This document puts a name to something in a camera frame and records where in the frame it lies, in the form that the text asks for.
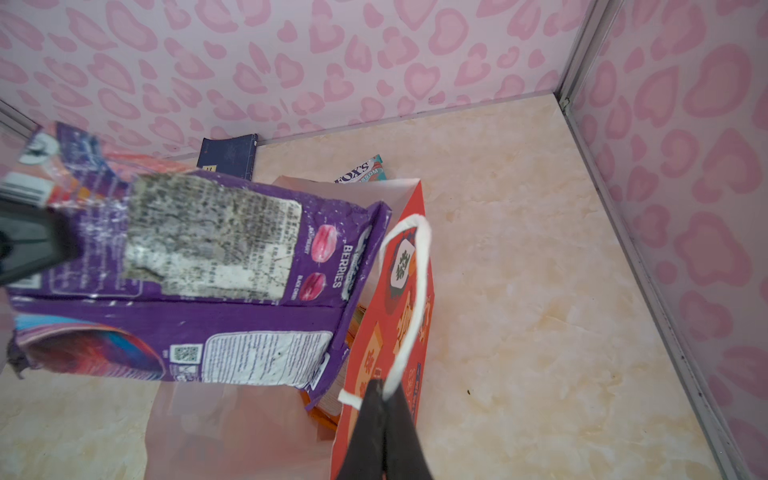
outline purple snack packaging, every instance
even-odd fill
[[[46,152],[0,194],[42,192],[82,255],[8,286],[17,371],[291,385],[319,400],[349,353],[386,204],[185,170],[65,124],[35,142]]]

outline teal candy package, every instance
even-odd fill
[[[384,173],[384,161],[379,155],[365,161],[362,165],[353,168],[341,177],[334,180],[337,184],[351,184],[355,182],[373,182],[386,180]]]

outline nutrition label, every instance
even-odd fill
[[[220,333],[205,343],[203,381],[303,388],[330,340],[327,331]]]
[[[165,295],[283,298],[301,204],[199,177],[152,175],[134,184],[125,275]]]

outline bag handle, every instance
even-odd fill
[[[402,381],[402,375],[406,371],[411,351],[416,343],[416,338],[419,336],[419,329],[421,329],[424,320],[424,309],[427,300],[427,269],[429,268],[429,246],[432,243],[432,228],[429,226],[426,217],[413,214],[400,220],[400,222],[386,234],[382,246],[379,248],[379,269],[382,269],[384,266],[384,253],[386,252],[389,242],[402,232],[412,228],[416,228],[416,298],[413,305],[411,324],[408,326],[408,331],[403,338],[402,346],[397,352],[394,362],[392,362],[392,368],[389,369],[389,374],[387,375],[382,388],[382,398],[384,401],[387,401],[392,397]],[[349,405],[355,410],[360,410],[360,407],[362,406],[362,398],[349,393],[346,390],[339,392],[339,402],[344,405]]]

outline shopping bag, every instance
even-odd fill
[[[393,219],[424,215],[420,180],[331,184],[280,177],[275,185],[360,206],[384,201]],[[398,222],[391,222],[390,229]],[[361,295],[367,311],[348,358],[344,389],[364,395],[370,379],[384,379],[411,322],[415,302],[415,229],[390,241]],[[434,305],[432,270],[421,328],[402,387],[414,422],[425,372]],[[344,406],[335,432],[312,420],[290,387],[161,384],[147,424],[145,478],[335,478],[357,418]]]

